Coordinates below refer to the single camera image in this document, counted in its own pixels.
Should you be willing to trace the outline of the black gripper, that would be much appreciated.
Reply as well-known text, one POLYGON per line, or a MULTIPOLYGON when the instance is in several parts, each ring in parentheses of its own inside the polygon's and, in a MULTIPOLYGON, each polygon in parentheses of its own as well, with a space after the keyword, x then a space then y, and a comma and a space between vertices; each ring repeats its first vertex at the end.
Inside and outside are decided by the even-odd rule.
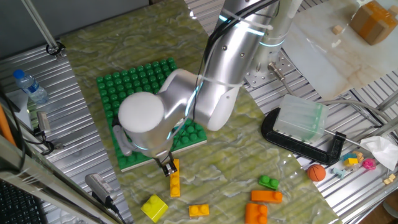
POLYGON ((166 177, 177 171, 177 167, 173 162, 173 155, 171 152, 165 152, 154 157, 155 162, 162 170, 166 177))

